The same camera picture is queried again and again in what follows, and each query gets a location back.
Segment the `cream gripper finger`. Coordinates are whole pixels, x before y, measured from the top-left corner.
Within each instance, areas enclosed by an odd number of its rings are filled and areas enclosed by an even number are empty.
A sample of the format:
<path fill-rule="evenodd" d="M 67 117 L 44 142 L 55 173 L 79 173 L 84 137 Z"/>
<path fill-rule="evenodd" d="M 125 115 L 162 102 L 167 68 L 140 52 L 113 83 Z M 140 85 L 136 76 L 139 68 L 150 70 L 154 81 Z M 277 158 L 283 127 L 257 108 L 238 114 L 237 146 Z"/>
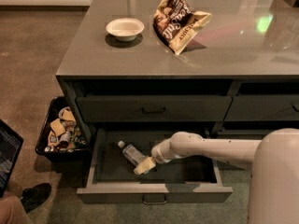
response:
<path fill-rule="evenodd" d="M 145 168 L 145 166 L 143 165 L 143 164 L 138 164 L 137 166 L 136 166 L 136 168 L 134 169 L 134 173 L 136 174 L 136 175 L 142 175 L 142 174 L 144 174 L 146 172 L 146 168 Z"/>

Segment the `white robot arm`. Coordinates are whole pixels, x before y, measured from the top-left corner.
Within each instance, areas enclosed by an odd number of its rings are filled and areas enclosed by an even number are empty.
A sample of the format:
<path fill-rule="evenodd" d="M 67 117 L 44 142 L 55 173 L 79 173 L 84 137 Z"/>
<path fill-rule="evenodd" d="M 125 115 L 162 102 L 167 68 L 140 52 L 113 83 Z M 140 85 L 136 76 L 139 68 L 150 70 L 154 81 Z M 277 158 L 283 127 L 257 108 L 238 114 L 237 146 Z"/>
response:
<path fill-rule="evenodd" d="M 201 155 L 251 171 L 247 224 L 299 224 L 299 130 L 273 131 L 261 140 L 206 139 L 177 132 L 158 143 L 135 168 Z"/>

